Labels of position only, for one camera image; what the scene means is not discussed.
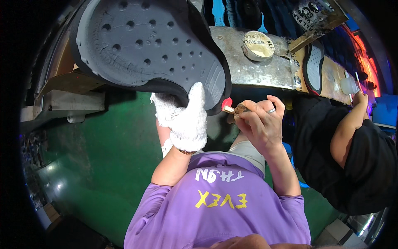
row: shoe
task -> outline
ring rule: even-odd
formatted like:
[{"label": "shoe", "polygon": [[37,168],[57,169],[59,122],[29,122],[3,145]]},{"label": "shoe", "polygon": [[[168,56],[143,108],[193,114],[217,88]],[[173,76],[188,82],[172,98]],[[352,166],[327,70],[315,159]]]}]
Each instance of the shoe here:
[{"label": "shoe", "polygon": [[173,94],[186,106],[191,86],[202,82],[208,115],[230,95],[228,63],[190,1],[87,0],[70,41],[79,68],[108,84]]},{"label": "shoe", "polygon": [[318,96],[322,91],[323,60],[324,48],[319,41],[315,40],[306,46],[302,74],[308,91]]}]

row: hand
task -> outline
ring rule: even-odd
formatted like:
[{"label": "hand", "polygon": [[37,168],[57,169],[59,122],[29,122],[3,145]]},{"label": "hand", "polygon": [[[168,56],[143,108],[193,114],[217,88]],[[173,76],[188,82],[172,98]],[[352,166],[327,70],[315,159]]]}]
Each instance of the hand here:
[{"label": "hand", "polygon": [[[242,104],[251,112],[243,112],[239,117],[234,117],[239,129],[265,158],[281,148],[285,112],[285,105],[280,99],[272,95],[267,95],[267,99],[258,103],[243,101]],[[276,111],[267,113],[274,108],[273,103]]]},{"label": "hand", "polygon": [[361,91],[357,92],[354,96],[354,99],[352,101],[353,106],[356,106],[358,104],[362,105],[368,105],[368,95],[363,94]]},{"label": "hand", "polygon": [[202,149],[207,143],[205,91],[201,82],[195,83],[188,94],[186,108],[177,107],[173,96],[152,93],[159,125],[170,127],[170,140],[180,150],[192,152]]}]

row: forearm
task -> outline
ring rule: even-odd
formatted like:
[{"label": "forearm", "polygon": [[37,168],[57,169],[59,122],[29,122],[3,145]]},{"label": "forearm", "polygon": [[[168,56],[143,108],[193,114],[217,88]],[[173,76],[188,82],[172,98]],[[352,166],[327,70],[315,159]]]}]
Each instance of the forearm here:
[{"label": "forearm", "polygon": [[299,180],[282,143],[263,156],[271,171],[275,193],[279,196],[301,195]]},{"label": "forearm", "polygon": [[333,159],[344,168],[355,130],[362,126],[366,104],[356,105],[339,123],[330,142]]},{"label": "forearm", "polygon": [[187,172],[190,159],[190,155],[181,153],[173,146],[153,172],[152,183],[176,185]]},{"label": "forearm", "polygon": [[339,123],[336,132],[352,131],[362,126],[362,121],[366,113],[367,105],[363,103],[357,104]]}]

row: purple shirt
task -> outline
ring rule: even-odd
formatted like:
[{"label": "purple shirt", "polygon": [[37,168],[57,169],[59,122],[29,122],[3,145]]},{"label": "purple shirt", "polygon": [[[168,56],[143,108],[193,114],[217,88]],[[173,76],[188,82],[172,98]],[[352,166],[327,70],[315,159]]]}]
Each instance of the purple shirt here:
[{"label": "purple shirt", "polygon": [[252,163],[235,155],[194,155],[174,187],[149,184],[124,248],[209,247],[253,233],[270,245],[309,245],[303,196],[277,196],[263,177]]}]

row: green metal surface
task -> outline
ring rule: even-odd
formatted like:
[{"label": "green metal surface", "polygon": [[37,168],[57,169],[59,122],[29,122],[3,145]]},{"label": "green metal surface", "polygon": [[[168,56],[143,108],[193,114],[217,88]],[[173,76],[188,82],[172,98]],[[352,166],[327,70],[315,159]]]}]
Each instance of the green metal surface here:
[{"label": "green metal surface", "polygon": [[[123,246],[124,235],[162,159],[150,93],[111,92],[109,110],[83,123],[48,125],[47,166],[38,171],[49,200]],[[208,150],[227,150],[239,133],[225,115],[208,119]],[[266,181],[271,182],[267,170]],[[312,239],[338,212],[313,189],[302,189]]]}]

